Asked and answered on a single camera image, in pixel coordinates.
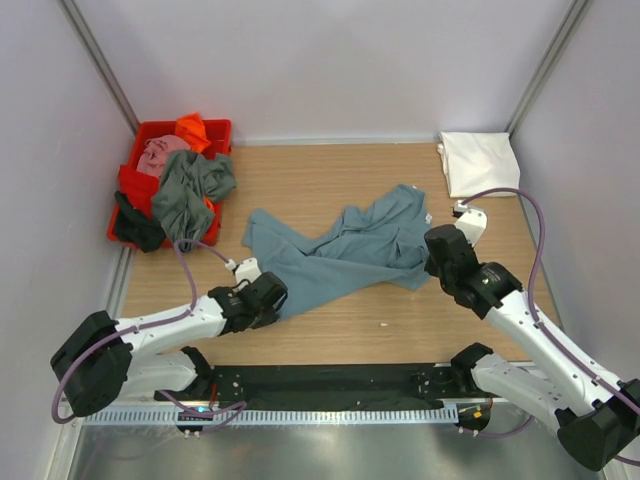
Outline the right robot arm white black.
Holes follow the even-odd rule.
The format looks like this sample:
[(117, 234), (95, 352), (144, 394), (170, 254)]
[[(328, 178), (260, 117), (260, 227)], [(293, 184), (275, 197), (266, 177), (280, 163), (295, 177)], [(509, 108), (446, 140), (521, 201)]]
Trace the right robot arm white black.
[(452, 387), (479, 390), (517, 405), (553, 431), (580, 465), (600, 471), (639, 436), (639, 382), (598, 364), (535, 305), (522, 283), (496, 262), (478, 261), (452, 224), (428, 231), (426, 269), (442, 290), (509, 335), (543, 372), (524, 371), (476, 343), (452, 359)]

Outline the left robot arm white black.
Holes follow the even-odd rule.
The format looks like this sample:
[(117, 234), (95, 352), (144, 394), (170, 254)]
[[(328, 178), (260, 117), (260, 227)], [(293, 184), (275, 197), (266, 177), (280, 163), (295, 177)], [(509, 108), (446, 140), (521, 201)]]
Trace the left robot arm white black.
[(93, 415), (119, 398), (163, 390), (204, 398), (210, 368), (189, 342), (275, 323), (288, 297), (272, 272), (216, 287), (191, 303), (135, 318), (106, 311), (86, 317), (50, 360), (59, 381), (54, 399), (73, 417)]

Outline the blue-grey t-shirt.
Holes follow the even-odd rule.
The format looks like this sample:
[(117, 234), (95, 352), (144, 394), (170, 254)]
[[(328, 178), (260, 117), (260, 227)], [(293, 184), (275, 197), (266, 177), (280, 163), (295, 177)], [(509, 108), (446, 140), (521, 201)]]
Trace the blue-grey t-shirt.
[(308, 238), (263, 209), (249, 216), (242, 244), (287, 287), (283, 320), (358, 290), (392, 283), (415, 291), (428, 280), (426, 194), (399, 184), (368, 208), (347, 206), (327, 233)]

